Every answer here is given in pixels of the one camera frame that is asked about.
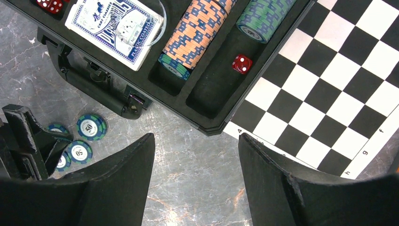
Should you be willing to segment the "clear round lid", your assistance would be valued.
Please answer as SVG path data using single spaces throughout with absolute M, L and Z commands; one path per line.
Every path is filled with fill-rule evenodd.
M 165 26 L 166 8 L 160 0 L 132 0 L 132 9 L 112 6 L 110 15 L 115 20 L 115 46 L 124 48 L 151 47 L 158 41 Z

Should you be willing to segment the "black poker set case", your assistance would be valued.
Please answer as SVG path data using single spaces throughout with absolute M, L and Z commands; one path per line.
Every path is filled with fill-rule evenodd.
M 53 15 L 33 0 L 7 0 L 5 4 L 38 26 L 38 40 L 47 46 L 51 61 L 59 75 L 99 103 L 126 119 L 137 119 L 141 112 L 130 109 L 120 93 L 108 91 L 90 77 L 90 69 L 70 65 L 68 54 L 77 50 L 103 72 L 123 79 L 153 101 L 159 102 L 190 122 L 207 136 L 222 133 L 227 123 L 257 83 L 281 47 L 315 4 L 313 0 L 298 0 L 292 6 L 271 40 L 262 44 L 239 31 L 235 23 L 248 4 L 239 0 L 225 23 L 205 51 L 188 80 L 177 78 L 158 62 L 162 49 L 172 35 L 184 11 L 187 0 L 162 0 L 166 8 L 167 29 L 161 40 L 150 50 L 142 67 L 133 71 L 103 50 L 65 27 L 74 1 L 64 12 Z M 232 68 L 238 54 L 253 62 L 246 74 Z

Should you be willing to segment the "green blue chip stack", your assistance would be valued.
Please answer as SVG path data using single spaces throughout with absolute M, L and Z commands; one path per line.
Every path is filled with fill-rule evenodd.
M 294 0 L 251 0 L 236 27 L 251 39 L 267 43 L 295 4 Z

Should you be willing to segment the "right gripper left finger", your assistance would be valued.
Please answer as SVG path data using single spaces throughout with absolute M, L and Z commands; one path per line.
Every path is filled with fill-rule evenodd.
M 155 137 L 59 179 L 0 181 L 3 226 L 139 226 L 152 176 Z

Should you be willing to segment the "teal chip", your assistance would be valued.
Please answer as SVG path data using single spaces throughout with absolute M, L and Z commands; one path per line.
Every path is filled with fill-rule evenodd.
M 65 171 L 68 168 L 70 168 L 71 163 L 72 163 L 72 161 L 71 161 L 71 158 L 69 157 L 68 153 L 67 152 L 63 152 L 61 157 L 60 157 L 60 159 L 59 159 L 59 162 L 58 162 L 58 164 L 56 166 L 56 170 L 58 172 Z
M 69 133 L 68 129 L 58 123 L 53 123 L 47 126 L 47 129 L 50 131 L 62 132 L 62 133 Z
M 185 66 L 164 53 L 159 56 L 158 61 L 178 78 L 185 81 L 191 74 Z
M 78 134 L 89 141 L 101 140 L 105 137 L 108 126 L 105 120 L 96 114 L 84 114 L 77 120 Z

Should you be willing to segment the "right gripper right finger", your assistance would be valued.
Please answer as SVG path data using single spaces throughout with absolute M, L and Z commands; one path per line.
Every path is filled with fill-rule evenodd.
M 399 176 L 346 179 L 308 168 L 250 135 L 239 137 L 242 168 L 255 226 L 396 226 Z

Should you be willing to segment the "pink chip stack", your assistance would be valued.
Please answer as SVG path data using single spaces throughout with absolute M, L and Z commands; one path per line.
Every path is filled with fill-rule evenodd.
M 163 53 L 187 68 L 195 68 L 235 4 L 235 0 L 191 1 Z

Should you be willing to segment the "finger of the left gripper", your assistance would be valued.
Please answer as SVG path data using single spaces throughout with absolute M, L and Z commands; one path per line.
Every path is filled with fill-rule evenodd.
M 8 104 L 2 111 L 6 121 L 1 123 L 1 176 L 49 178 L 73 135 L 42 126 L 26 106 Z

